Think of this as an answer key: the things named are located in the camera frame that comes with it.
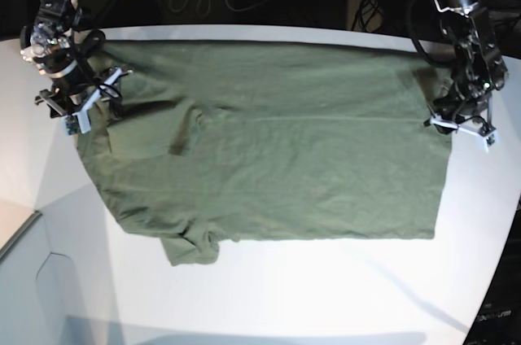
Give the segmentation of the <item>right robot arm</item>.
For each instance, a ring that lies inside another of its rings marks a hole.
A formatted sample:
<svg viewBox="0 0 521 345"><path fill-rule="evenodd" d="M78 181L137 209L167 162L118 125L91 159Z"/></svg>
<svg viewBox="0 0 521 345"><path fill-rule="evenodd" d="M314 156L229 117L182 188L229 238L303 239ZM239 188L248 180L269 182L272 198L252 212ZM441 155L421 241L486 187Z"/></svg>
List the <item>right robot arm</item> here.
<svg viewBox="0 0 521 345"><path fill-rule="evenodd" d="M103 62L106 37L96 29L81 0L39 0L32 24L21 30L20 54L32 63L51 85L34 99L50 108L52 118L72 119L88 97L98 94L113 120L123 111L120 79L128 67Z"/></svg>

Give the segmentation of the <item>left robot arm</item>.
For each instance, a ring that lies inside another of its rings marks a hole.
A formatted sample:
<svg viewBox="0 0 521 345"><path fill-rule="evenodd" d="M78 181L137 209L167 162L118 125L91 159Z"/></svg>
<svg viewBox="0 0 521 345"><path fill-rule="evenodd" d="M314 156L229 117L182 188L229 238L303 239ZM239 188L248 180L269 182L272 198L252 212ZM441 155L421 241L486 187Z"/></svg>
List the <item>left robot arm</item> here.
<svg viewBox="0 0 521 345"><path fill-rule="evenodd" d="M440 30L454 51L453 59L441 60L425 51L415 32L417 1L406 5L408 36L427 63L450 71L448 85L427 103L431 116L424 124L442 134L472 135L489 149L497 142L493 92L502 90L508 78L489 11L481 0L431 0L440 16Z"/></svg>

